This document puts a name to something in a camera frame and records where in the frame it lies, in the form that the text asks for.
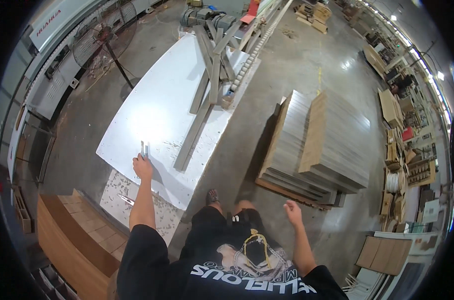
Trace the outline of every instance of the fan pole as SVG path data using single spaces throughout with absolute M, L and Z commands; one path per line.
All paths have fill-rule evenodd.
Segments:
M 108 50 L 108 52 L 110 53 L 110 56 L 112 56 L 112 58 L 114 59 L 115 64 L 117 65 L 117 68 L 118 68 L 118 69 L 120 70 L 120 72 L 122 73 L 122 76 L 124 76 L 125 81 L 127 81 L 128 86 L 133 90 L 133 89 L 134 89 L 134 86 L 132 85 L 132 83 L 131 83 L 130 80 L 128 79 L 127 75 L 125 74 L 124 68 L 122 68 L 122 66 L 121 66 L 120 63 L 118 62 L 117 57 L 115 56 L 114 51 L 112 51 L 112 48 L 110 48 L 109 43 L 108 43 L 108 42 L 105 43 L 105 46 L 107 47 L 107 50 Z

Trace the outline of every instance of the black shorts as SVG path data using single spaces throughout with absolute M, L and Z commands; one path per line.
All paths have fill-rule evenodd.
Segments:
M 237 224 L 247 225 L 259 231 L 264 231 L 262 218 L 260 218 L 259 212 L 255 209 L 243 209 L 234 215 L 232 220 L 233 226 Z M 192 217 L 192 230 L 205 226 L 226 226 L 227 224 L 230 224 L 230 221 L 226 220 L 218 209 L 211 206 L 202 207 L 202 209 Z
M 224 241 L 229 236 L 236 235 L 249 236 L 250 229 L 265 232 L 260 214 L 255 209 L 244 209 L 233 218 L 234 221 L 230 222 L 215 207 L 202 207 L 192 217 L 192 228 L 180 253 L 180 259 L 196 256 L 203 249 L 216 248 L 216 240 Z

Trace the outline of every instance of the left hand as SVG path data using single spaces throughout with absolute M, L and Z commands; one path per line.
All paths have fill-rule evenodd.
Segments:
M 135 174 L 139 176 L 140 180 L 152 180 L 153 169 L 148 158 L 142 158 L 139 153 L 137 157 L 132 159 L 132 164 L 134 166 Z

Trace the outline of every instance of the black t-shirt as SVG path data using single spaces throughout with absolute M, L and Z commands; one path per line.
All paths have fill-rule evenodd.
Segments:
M 120 300 L 347 299 L 326 266 L 300 278 L 283 249 L 255 230 L 237 226 L 217 237 L 169 263 L 158 232 L 134 226 L 117 276 Z

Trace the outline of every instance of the leg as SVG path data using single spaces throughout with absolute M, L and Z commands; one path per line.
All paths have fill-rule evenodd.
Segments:
M 235 204 L 234 215 L 241 212 L 242 209 L 255 209 L 255 206 L 252 204 L 252 202 L 250 202 L 248 200 L 241 200 L 237 204 Z
M 216 189 L 211 189 L 205 198 L 205 202 L 209 207 L 215 207 L 221 214 L 224 214 L 222 211 L 222 206 L 220 205 L 219 195 L 217 194 Z
M 198 247 L 202 247 L 203 244 L 210 241 L 210 238 L 206 239 L 206 237 L 217 236 L 218 231 L 226 225 L 215 189 L 211 189 L 207 193 L 205 202 L 206 206 L 192 217 L 192 229 L 187 235 L 180 259 L 193 257 Z
M 235 205 L 235 214 L 238 215 L 241 220 L 246 220 L 248 218 L 248 222 L 253 228 L 258 229 L 261 232 L 265 232 L 265 227 L 262 223 L 262 218 L 260 217 L 259 212 L 256 210 L 255 206 L 252 202 L 248 200 L 241 200 L 239 203 Z

